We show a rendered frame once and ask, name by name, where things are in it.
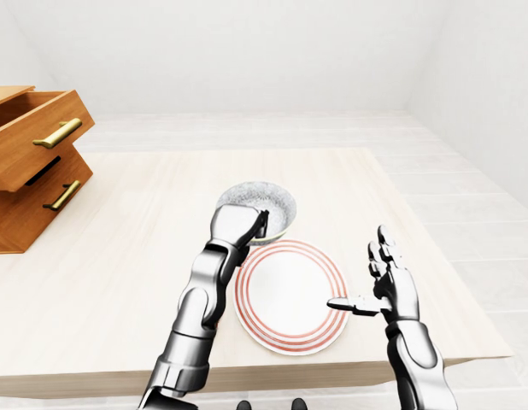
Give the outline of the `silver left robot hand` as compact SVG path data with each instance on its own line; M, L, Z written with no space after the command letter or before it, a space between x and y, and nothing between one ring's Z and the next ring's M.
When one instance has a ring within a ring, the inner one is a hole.
M257 208L226 204L216 209L211 220L212 242L227 243L236 249L249 246L267 233L269 212Z

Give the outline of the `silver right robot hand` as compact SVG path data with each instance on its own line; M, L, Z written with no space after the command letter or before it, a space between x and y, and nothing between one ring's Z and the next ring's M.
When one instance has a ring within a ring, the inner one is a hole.
M412 274L400 248L385 225L378 227L378 240L367 245L368 270L374 278L371 296L335 297L326 305L354 315L383 314L388 324L398 320L419 320L419 298Z

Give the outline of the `grey patterned bowl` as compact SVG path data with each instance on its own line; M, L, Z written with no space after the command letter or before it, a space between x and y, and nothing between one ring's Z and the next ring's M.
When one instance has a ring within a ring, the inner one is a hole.
M240 205L268 211L266 235L253 239L250 246L264 246L279 240L296 217L296 200L285 188L266 181L247 181L226 190L216 207Z

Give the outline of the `white plate with red rings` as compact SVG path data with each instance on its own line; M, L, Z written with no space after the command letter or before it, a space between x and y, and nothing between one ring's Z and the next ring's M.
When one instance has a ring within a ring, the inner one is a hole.
M348 295L345 277L329 255L286 239L249 252L235 278L233 303L240 324L260 345L304 356L340 337L347 313L327 302Z

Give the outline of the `closed wooden drawer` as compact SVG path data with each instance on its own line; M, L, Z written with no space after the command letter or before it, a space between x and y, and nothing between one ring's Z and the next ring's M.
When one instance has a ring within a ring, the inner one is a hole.
M28 250L91 176L92 170L79 152L71 148L56 156L17 191L0 191L0 254ZM43 208L64 191L63 185L74 180L79 180L81 186L58 212Z

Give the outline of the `open wooden drawer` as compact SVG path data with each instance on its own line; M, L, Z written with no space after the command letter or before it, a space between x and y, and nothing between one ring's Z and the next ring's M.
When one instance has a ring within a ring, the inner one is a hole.
M53 149L33 145L63 121L83 125ZM17 191L57 155L94 126L75 90L36 91L32 85L0 86L0 190Z

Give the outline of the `wooden cabinet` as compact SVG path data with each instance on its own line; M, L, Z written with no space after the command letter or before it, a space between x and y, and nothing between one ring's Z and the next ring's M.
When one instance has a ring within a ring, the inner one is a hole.
M75 90L0 86L0 254L28 250L91 178L73 143L93 125Z

